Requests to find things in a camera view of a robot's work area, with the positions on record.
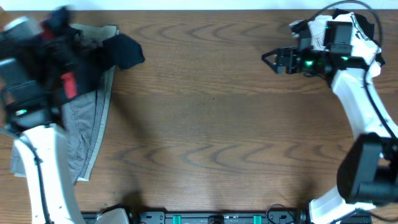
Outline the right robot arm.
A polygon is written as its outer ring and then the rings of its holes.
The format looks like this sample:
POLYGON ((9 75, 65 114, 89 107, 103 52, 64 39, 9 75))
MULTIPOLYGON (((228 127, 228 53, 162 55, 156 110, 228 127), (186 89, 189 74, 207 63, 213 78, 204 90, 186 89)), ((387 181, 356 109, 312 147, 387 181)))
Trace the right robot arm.
POLYGON ((397 125, 374 85, 383 66, 374 26, 355 14, 318 16, 291 23, 294 47, 262 56, 276 73, 322 77, 340 100, 354 142, 338 168, 336 185, 312 200, 297 223, 357 223, 372 210, 397 202, 397 125))

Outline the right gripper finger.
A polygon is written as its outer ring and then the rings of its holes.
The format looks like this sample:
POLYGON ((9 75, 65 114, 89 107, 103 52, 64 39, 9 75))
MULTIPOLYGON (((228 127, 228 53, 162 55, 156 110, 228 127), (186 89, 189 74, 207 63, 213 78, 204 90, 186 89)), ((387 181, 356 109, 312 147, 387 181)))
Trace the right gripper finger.
POLYGON ((262 56, 262 61, 268 65, 276 74, 281 74, 284 71, 284 66, 279 62, 279 57, 276 55, 262 56))
POLYGON ((271 50, 270 52, 264 53, 262 58, 267 58, 270 56, 278 57, 279 56, 279 49, 271 50))

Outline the black leggings with red waistband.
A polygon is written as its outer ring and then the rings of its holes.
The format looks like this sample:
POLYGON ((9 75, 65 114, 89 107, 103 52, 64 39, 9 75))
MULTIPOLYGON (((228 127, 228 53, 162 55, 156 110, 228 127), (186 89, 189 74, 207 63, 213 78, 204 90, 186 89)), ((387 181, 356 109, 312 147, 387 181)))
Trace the black leggings with red waistband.
POLYGON ((145 61, 141 45, 125 34, 102 40, 95 47, 84 45, 83 31, 70 25, 71 16, 61 7, 40 22, 51 63, 49 74, 58 76, 53 99, 60 105, 98 90, 103 73, 113 66, 127 70, 145 61))

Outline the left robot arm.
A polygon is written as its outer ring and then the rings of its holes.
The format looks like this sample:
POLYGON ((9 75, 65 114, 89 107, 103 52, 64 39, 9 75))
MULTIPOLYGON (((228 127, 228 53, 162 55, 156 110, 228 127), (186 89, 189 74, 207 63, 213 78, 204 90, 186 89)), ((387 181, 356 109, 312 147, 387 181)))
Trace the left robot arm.
POLYGON ((1 32, 4 132, 21 157, 34 223, 86 223, 68 164, 61 108, 100 86, 112 67, 142 63, 141 46, 116 34, 95 48, 81 40, 65 10, 43 21, 20 17, 1 32))

